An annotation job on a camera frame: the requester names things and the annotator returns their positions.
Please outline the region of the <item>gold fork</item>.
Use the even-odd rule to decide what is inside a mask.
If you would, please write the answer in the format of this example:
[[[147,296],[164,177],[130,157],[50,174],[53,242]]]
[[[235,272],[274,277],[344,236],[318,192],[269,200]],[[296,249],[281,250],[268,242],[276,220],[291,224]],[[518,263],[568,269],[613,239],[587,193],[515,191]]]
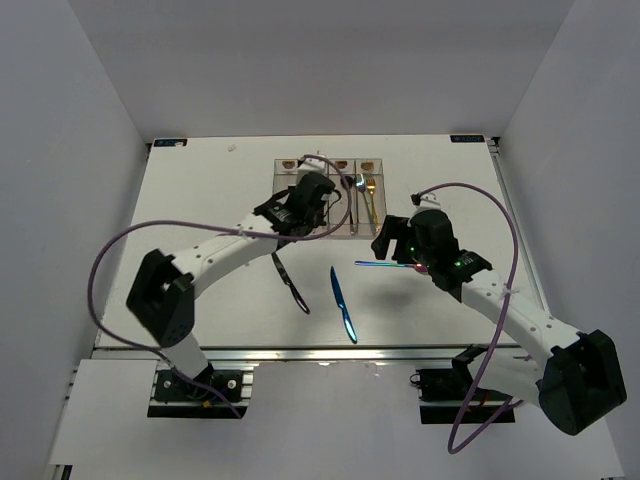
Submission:
[[[376,194],[378,193],[377,184],[376,184],[375,178],[372,175],[368,175],[365,178],[365,187],[370,198],[370,210],[371,210],[372,224],[374,227],[374,233],[377,234],[380,231],[381,224],[380,224],[377,199],[376,199]]]

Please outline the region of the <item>black iridescent knife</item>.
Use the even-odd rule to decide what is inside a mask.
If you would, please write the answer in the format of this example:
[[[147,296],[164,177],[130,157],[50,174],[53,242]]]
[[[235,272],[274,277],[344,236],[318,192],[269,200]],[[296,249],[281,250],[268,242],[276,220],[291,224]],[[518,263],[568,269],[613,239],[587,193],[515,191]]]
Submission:
[[[273,261],[273,264],[274,264],[274,266],[275,266],[275,268],[276,268],[276,270],[277,270],[282,282],[284,283],[285,286],[287,286],[289,288],[290,293],[292,295],[292,298],[296,302],[297,306],[302,310],[303,313],[305,313],[306,315],[309,315],[310,314],[310,309],[309,309],[307,303],[305,302],[305,300],[303,299],[303,297],[299,293],[298,289],[296,288],[294,282],[290,278],[290,276],[289,276],[286,268],[284,267],[284,264],[280,260],[279,256],[276,253],[272,253],[271,254],[271,259]]]

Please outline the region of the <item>black spoon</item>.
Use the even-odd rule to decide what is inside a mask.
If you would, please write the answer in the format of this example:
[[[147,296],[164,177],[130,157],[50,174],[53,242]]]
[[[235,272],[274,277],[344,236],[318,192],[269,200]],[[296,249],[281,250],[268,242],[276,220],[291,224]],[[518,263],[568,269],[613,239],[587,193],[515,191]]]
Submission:
[[[348,219],[349,219],[349,232],[351,236],[355,236],[357,234],[356,224],[354,222],[353,217],[353,195],[352,190],[354,187],[354,178],[350,175],[346,175],[344,181],[342,182],[344,191],[347,195],[347,211],[348,211]]]

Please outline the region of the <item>blue knife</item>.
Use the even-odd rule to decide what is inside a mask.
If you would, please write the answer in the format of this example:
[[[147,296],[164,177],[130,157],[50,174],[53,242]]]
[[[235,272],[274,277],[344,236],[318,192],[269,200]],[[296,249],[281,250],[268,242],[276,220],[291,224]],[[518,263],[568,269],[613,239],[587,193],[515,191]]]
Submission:
[[[346,301],[344,299],[344,295],[343,295],[340,282],[334,266],[330,267],[330,282],[331,282],[331,288],[332,288],[336,305],[341,312],[342,321],[343,321],[343,325],[347,333],[347,336],[353,344],[357,344],[358,336],[354,328],[353,322],[351,320],[348,307],[346,305]]]

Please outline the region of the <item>iridescent fork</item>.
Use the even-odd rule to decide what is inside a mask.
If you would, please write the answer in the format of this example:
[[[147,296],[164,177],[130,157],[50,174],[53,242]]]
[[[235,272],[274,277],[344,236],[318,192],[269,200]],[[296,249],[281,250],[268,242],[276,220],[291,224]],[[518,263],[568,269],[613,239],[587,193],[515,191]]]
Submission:
[[[375,215],[375,208],[373,205],[372,197],[369,193],[367,182],[363,174],[356,175],[355,184],[357,190],[364,196],[365,208],[369,217],[371,229],[373,233],[376,233],[377,220]]]

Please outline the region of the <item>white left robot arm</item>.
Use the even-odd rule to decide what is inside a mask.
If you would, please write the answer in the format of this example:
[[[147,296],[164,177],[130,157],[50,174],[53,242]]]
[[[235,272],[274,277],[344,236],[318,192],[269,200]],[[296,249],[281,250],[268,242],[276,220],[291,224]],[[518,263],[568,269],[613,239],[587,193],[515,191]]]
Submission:
[[[236,269],[321,226],[336,188],[328,166],[320,156],[305,155],[297,162],[296,184],[255,207],[229,232],[172,254],[155,249],[143,257],[126,306],[178,370],[177,387],[188,398],[205,396],[213,373],[193,334],[195,300]]]

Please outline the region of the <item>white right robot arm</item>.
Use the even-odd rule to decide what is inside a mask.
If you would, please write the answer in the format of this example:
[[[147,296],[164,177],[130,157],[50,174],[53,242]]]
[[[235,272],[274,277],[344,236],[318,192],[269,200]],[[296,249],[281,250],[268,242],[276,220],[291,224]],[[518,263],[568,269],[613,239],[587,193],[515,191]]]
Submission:
[[[436,287],[482,314],[529,355],[521,360],[473,345],[451,362],[453,390],[472,399],[493,390],[539,407],[575,436],[627,400],[613,340],[584,333],[509,289],[479,254],[460,248],[432,195],[415,197],[410,217],[388,215],[372,242],[377,259],[425,268]]]

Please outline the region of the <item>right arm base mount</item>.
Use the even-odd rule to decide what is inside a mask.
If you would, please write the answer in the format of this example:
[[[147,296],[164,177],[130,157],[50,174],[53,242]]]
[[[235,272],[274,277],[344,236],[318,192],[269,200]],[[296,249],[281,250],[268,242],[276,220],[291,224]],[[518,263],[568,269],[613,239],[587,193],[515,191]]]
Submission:
[[[466,384],[453,369],[420,369],[409,377],[418,391],[422,425],[452,426],[466,395]],[[465,410],[463,425],[481,425],[504,403],[507,396],[492,390],[476,391]]]

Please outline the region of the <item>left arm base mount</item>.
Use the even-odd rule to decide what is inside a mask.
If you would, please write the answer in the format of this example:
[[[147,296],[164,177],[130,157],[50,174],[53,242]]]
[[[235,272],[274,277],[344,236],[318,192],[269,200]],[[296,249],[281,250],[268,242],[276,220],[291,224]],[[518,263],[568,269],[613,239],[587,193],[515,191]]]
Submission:
[[[206,380],[232,405],[208,389],[180,379],[169,368],[158,368],[147,408],[148,418],[240,420],[251,398],[253,372],[246,369],[213,370]]]

